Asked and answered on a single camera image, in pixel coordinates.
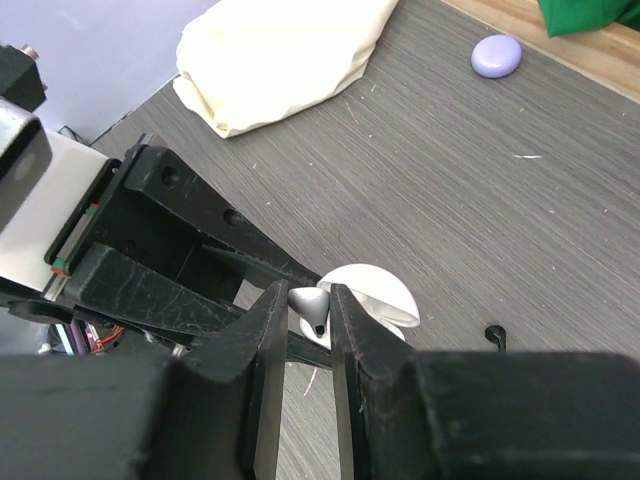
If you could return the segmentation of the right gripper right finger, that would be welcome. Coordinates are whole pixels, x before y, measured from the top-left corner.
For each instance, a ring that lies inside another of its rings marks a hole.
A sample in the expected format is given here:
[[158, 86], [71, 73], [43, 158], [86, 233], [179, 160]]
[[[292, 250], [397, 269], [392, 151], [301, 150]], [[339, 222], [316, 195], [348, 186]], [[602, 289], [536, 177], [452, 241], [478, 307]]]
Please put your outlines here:
[[345, 479], [635, 479], [639, 364], [590, 352], [418, 351], [330, 292]]

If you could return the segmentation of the white earbud case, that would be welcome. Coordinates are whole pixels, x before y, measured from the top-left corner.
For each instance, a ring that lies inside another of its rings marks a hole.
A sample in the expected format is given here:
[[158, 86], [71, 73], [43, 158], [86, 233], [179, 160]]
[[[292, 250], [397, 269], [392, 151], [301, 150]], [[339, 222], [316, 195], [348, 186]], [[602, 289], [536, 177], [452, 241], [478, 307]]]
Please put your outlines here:
[[[363, 263], [346, 264], [328, 272], [314, 287], [330, 293], [334, 284], [347, 286], [364, 310], [400, 339], [405, 338], [405, 329], [420, 325], [419, 310], [409, 288], [393, 273], [381, 267]], [[317, 337], [300, 316], [299, 326], [306, 339], [326, 350], [331, 348], [330, 309], [323, 336]]]

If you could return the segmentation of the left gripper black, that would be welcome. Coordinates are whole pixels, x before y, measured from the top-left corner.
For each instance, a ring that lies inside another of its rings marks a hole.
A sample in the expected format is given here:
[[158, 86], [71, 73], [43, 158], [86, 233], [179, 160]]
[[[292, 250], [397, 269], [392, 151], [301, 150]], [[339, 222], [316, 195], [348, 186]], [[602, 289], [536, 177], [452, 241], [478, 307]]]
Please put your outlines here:
[[44, 320], [126, 324], [196, 346], [237, 321], [243, 282], [310, 287], [320, 275], [244, 217], [174, 151], [111, 160], [44, 256]]

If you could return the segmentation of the white earbud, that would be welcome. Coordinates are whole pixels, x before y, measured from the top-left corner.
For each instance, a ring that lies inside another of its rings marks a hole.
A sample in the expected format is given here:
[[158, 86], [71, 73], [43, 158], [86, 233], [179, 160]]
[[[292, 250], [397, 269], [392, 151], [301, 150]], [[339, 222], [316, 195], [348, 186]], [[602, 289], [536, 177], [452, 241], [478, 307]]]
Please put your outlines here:
[[318, 287], [294, 288], [288, 293], [289, 306], [310, 325], [317, 337], [325, 334], [329, 302], [329, 293]]

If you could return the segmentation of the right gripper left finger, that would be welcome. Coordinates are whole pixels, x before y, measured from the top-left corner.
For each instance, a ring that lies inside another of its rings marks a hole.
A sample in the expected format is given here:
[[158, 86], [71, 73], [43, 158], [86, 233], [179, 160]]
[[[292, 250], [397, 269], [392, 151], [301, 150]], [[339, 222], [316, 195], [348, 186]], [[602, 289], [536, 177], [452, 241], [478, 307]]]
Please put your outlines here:
[[180, 358], [3, 357], [2, 477], [274, 478], [287, 290]]

